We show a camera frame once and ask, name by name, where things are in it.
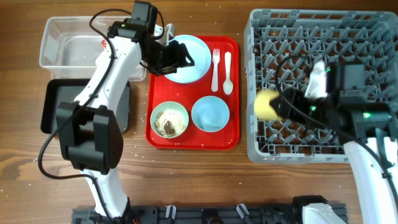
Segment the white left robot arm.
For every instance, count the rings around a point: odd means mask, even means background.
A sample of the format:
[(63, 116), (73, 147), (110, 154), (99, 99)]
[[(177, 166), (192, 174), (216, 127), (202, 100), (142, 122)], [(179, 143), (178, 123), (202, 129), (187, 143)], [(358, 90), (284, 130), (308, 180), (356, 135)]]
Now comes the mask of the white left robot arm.
[(156, 30), (150, 22), (114, 22), (103, 36), (106, 48), (87, 86), (57, 108), (62, 157), (87, 179), (96, 201), (95, 218), (106, 223), (133, 219), (117, 170), (124, 143), (116, 111), (130, 75), (141, 62), (156, 75), (195, 64), (174, 33), (173, 24)]

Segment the yellow plastic cup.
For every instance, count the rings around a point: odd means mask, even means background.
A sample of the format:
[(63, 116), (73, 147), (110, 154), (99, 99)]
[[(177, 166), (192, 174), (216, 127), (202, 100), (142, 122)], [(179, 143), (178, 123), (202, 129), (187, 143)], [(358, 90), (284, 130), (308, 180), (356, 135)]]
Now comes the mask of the yellow plastic cup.
[(258, 120), (271, 121), (283, 120), (270, 105), (270, 102), (279, 96), (275, 90), (261, 90), (254, 100), (254, 113)]

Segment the red snack wrapper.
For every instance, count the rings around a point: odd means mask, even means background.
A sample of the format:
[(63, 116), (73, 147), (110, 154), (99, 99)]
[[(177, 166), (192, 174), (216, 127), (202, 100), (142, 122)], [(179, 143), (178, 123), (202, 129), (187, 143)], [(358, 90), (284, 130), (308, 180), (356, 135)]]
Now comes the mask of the red snack wrapper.
[(104, 49), (106, 49), (107, 41), (106, 40), (102, 40), (101, 41), (101, 45), (103, 46)]

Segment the white napkin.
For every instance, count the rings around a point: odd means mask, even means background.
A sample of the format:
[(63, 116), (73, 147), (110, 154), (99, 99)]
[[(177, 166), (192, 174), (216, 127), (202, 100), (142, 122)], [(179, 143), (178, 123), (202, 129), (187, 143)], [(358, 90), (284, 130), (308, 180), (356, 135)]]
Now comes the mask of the white napkin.
[(99, 67), (102, 63), (107, 62), (107, 59), (109, 59), (109, 52), (106, 48), (100, 53), (100, 55), (97, 57), (95, 60), (95, 65)]

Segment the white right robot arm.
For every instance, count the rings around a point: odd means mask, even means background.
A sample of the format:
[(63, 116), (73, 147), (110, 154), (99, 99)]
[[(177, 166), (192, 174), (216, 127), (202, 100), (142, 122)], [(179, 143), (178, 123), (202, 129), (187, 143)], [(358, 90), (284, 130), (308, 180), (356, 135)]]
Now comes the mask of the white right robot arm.
[(386, 103), (370, 103), (365, 66), (317, 62), (305, 92), (264, 90), (257, 117), (334, 131), (353, 170), (365, 223), (397, 223), (397, 126)]

